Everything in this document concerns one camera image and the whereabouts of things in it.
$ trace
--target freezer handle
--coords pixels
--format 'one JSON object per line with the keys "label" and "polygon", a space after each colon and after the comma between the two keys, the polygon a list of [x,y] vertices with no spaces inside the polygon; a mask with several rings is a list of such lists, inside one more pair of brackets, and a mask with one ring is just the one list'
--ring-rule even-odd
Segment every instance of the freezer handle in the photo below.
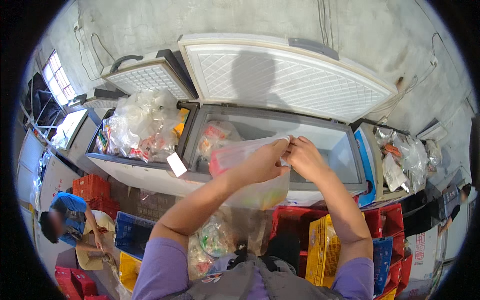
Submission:
{"label": "freezer handle", "polygon": [[319,42],[315,42],[305,38],[290,37],[288,39],[288,45],[290,47],[297,47],[297,48],[302,48],[308,51],[317,52],[317,53],[326,55],[328,57],[331,57],[335,60],[340,60],[340,57],[338,57],[338,52]]}
{"label": "freezer handle", "polygon": [[141,55],[122,56],[112,64],[112,68],[110,69],[110,73],[115,73],[116,71],[118,71],[118,68],[119,68],[120,64],[122,62],[126,61],[126,60],[142,60],[142,59],[144,59],[144,57],[141,56]]}

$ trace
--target blue shirt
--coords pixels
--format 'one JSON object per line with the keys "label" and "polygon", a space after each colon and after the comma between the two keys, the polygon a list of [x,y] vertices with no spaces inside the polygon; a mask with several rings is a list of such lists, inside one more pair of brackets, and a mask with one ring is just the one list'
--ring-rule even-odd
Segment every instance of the blue shirt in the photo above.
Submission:
{"label": "blue shirt", "polygon": [[[65,207],[71,211],[82,212],[84,213],[87,210],[87,203],[83,200],[82,197],[75,196],[66,192],[59,192],[55,198],[52,200],[50,208],[57,203],[58,201],[62,202]],[[72,221],[68,218],[65,218],[65,225],[70,225],[80,233],[83,234],[85,230],[85,222]],[[71,245],[72,247],[77,246],[77,240],[70,235],[70,233],[65,233],[60,237],[60,240]]]}

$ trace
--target khaki pants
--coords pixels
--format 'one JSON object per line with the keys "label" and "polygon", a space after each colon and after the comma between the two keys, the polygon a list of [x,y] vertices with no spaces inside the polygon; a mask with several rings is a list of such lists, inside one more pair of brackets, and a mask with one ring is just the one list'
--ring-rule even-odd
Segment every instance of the khaki pants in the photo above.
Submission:
{"label": "khaki pants", "polygon": [[[98,226],[105,227],[108,231],[115,231],[115,222],[105,212],[99,210],[92,210],[92,214],[95,217],[95,221]],[[92,227],[88,221],[85,222],[84,235],[82,241],[84,243],[90,242],[90,231]],[[103,269],[103,262],[101,256],[90,256],[88,251],[75,248],[77,252],[78,264],[84,270],[101,270]]]}

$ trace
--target window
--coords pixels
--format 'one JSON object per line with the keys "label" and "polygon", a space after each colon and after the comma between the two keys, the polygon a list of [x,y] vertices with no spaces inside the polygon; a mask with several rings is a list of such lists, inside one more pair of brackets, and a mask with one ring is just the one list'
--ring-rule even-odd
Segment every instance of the window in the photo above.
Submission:
{"label": "window", "polygon": [[43,68],[43,74],[48,81],[50,91],[57,97],[61,105],[68,104],[68,100],[77,96],[63,71],[56,50],[53,50],[52,55],[48,58],[47,64]]}

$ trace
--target blue plastic crate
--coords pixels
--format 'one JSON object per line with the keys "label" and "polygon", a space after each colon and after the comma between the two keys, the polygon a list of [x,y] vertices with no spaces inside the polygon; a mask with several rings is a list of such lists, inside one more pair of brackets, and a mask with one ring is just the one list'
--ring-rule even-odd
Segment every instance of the blue plastic crate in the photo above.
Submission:
{"label": "blue plastic crate", "polygon": [[393,237],[373,239],[373,294],[374,298],[384,292],[392,258]]}
{"label": "blue plastic crate", "polygon": [[115,247],[142,260],[155,221],[118,211],[115,220]]}

